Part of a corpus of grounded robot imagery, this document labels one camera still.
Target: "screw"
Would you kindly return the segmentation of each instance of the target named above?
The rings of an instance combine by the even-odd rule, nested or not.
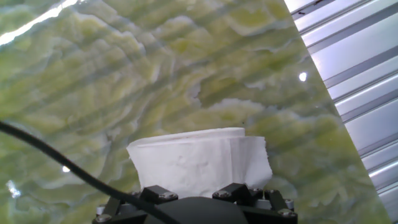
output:
[[[219,190],[219,191],[215,192],[213,195],[215,197],[219,197],[219,198],[226,198],[226,197],[231,196],[231,194],[225,190]]]
[[[108,214],[102,214],[102,215],[98,216],[95,220],[99,223],[103,223],[103,222],[109,221],[110,219],[112,219],[112,216],[110,216]]]
[[[177,197],[178,197],[178,195],[176,193],[173,193],[173,192],[166,192],[166,193],[163,193],[163,194],[159,195],[159,198],[165,199],[165,200],[171,200],[171,199],[174,199],[174,198],[177,198]]]

